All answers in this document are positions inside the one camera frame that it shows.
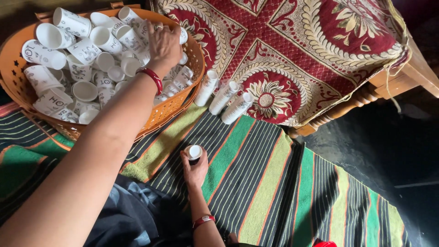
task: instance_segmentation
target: red bangle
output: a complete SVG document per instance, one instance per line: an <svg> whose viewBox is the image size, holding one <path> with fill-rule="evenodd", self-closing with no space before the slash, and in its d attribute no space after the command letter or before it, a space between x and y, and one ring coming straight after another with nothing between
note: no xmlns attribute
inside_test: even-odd
<svg viewBox="0 0 439 247"><path fill-rule="evenodd" d="M157 76L156 73L154 73L154 71L142 66L142 67L137 69L136 74L137 73L145 73L145 74L149 75L153 79L153 81L155 82L155 85L157 86L157 94L156 95L162 94L162 91L163 91L162 80L160 80L160 78Z"/></svg>
<svg viewBox="0 0 439 247"><path fill-rule="evenodd" d="M215 217L213 217L213 216L211 216L211 215L205 215L205 216L199 218L199 219L196 220L196 221L194 222L194 224L192 225L192 231L195 231L195 229L196 229L197 227L199 227L201 224L206 223L206 222L208 222L208 221L213 221L213 222L215 222Z"/></svg>

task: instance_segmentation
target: striped rug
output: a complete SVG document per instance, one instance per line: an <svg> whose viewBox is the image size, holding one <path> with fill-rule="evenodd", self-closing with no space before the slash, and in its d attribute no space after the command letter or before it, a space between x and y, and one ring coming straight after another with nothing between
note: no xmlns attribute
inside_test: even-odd
<svg viewBox="0 0 439 247"><path fill-rule="evenodd" d="M65 151L14 103L0 107L0 224L32 193ZM73 145L44 122L57 140ZM395 207L361 182L292 140L276 125L243 116L225 125L192 105L135 143L120 173L150 183L187 209L179 151L209 153L203 193L220 233L260 246L409 247Z"/></svg>

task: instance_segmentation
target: stack of paper cups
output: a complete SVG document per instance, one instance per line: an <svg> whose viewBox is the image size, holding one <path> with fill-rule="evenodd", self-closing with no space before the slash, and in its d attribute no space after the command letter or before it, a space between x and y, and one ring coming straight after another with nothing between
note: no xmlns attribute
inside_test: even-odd
<svg viewBox="0 0 439 247"><path fill-rule="evenodd" d="M221 120L225 124L231 124L238 119L253 104L253 95L243 93L227 108L221 116Z"/></svg>
<svg viewBox="0 0 439 247"><path fill-rule="evenodd" d="M210 113L218 115L238 90L239 85L234 81L221 88L209 106Z"/></svg>
<svg viewBox="0 0 439 247"><path fill-rule="evenodd" d="M194 103L198 106L204 106L215 90L218 82L218 73L213 69L209 69L204 80L201 82L200 91L198 91Z"/></svg>

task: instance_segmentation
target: wooden leg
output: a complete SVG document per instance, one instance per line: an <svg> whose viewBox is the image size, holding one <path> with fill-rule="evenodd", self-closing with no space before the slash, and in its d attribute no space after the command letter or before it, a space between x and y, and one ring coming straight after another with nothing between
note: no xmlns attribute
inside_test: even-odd
<svg viewBox="0 0 439 247"><path fill-rule="evenodd" d="M296 138L300 135L307 136L317 131L319 126L330 122L336 118L339 118L348 111L352 110L355 107L362 107L363 105L369 104L370 102L374 102L379 98L382 98L377 92L375 92L376 87L370 83L361 87L355 93L353 93L352 97L345 102L341 102L333 108L329 109L327 112L317 116L309 123L299 128L291 127L288 129L288 135L291 138Z"/></svg>

